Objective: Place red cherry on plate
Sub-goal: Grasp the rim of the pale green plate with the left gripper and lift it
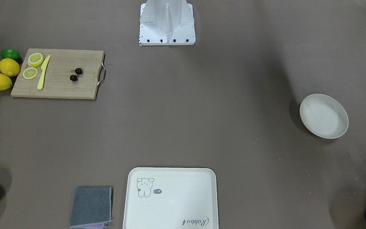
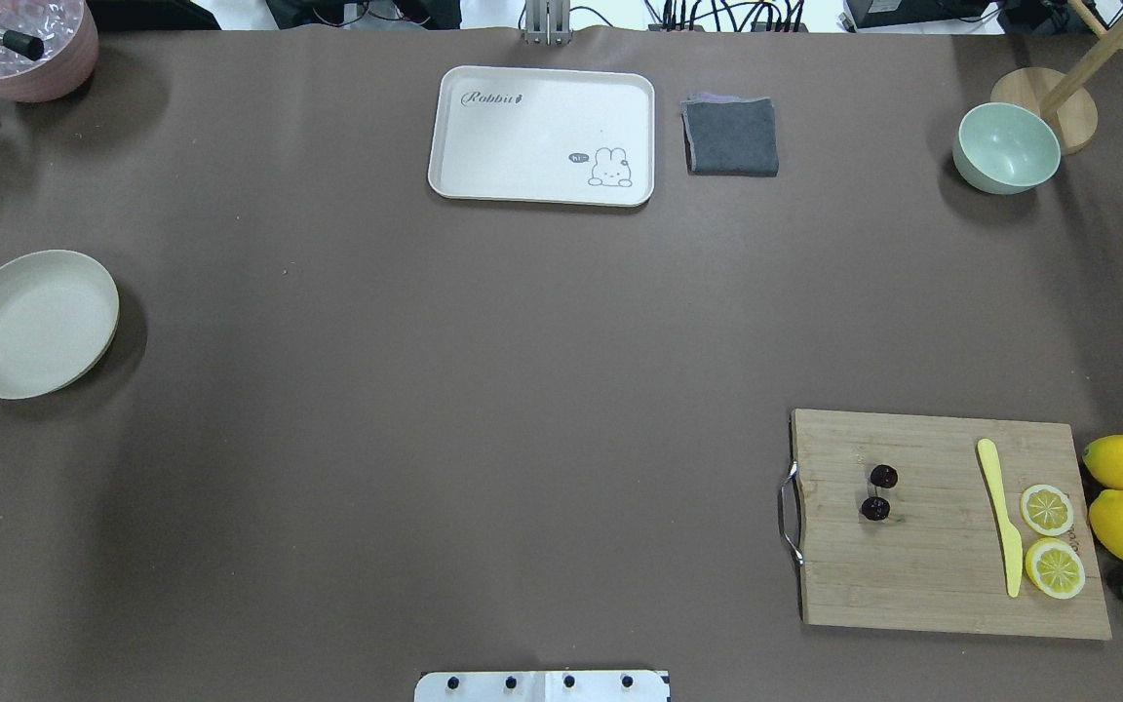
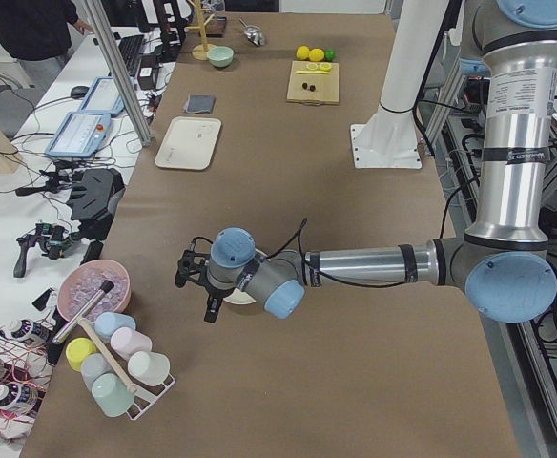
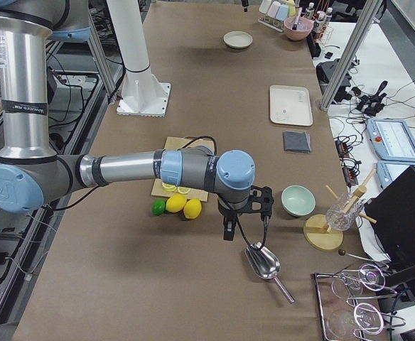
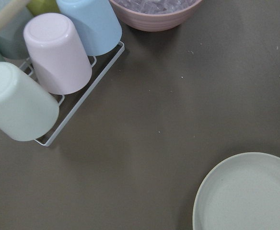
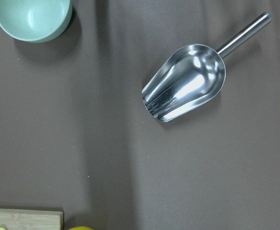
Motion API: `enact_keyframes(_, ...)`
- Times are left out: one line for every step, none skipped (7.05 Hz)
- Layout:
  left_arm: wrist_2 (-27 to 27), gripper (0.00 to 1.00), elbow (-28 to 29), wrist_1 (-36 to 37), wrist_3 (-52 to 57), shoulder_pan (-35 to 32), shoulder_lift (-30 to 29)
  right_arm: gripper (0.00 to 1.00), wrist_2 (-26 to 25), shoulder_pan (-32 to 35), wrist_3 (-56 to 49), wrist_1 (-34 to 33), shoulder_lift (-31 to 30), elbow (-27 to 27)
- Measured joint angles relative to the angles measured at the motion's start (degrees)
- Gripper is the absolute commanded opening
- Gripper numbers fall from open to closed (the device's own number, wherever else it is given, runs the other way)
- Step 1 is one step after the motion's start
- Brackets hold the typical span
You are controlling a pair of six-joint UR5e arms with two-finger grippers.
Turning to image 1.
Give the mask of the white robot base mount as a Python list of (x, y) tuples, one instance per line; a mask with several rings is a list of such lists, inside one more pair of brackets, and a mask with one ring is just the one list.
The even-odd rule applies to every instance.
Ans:
[(193, 6), (186, 0), (147, 0), (139, 21), (139, 45), (196, 43)]

